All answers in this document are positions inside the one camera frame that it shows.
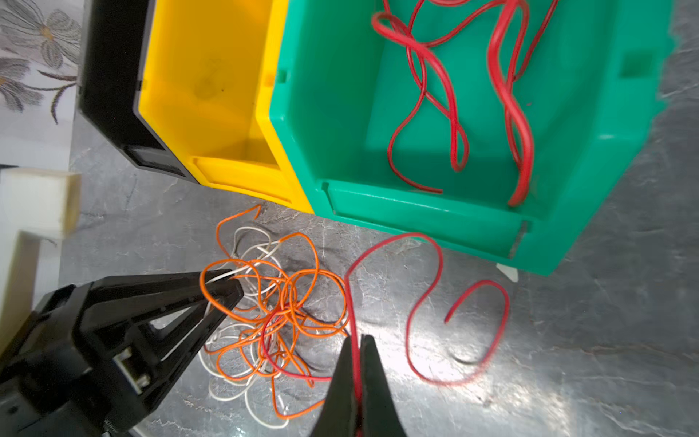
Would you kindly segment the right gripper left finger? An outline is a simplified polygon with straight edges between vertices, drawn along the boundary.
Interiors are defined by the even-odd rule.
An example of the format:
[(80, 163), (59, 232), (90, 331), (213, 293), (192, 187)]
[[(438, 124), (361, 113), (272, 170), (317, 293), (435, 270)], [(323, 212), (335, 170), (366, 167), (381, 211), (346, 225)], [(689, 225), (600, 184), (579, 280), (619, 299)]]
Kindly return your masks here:
[(361, 436), (360, 407), (354, 391), (352, 338), (342, 344), (331, 384), (311, 437)]

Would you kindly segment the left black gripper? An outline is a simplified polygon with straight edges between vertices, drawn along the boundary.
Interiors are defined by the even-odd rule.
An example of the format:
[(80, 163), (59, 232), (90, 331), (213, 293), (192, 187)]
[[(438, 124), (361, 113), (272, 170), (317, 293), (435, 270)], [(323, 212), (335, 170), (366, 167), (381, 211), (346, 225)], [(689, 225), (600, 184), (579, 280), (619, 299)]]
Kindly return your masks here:
[(194, 350), (242, 300), (237, 280), (196, 272), (111, 276), (46, 311), (1, 373), (4, 436), (128, 433), (160, 406)]

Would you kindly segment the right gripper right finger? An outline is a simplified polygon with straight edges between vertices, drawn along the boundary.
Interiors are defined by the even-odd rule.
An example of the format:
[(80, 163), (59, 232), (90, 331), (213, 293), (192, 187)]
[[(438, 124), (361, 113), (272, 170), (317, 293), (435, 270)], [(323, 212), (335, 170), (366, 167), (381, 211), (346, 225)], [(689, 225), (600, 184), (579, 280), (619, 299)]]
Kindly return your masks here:
[(400, 423), (376, 342), (363, 335), (360, 344), (360, 435), (364, 437), (406, 437)]

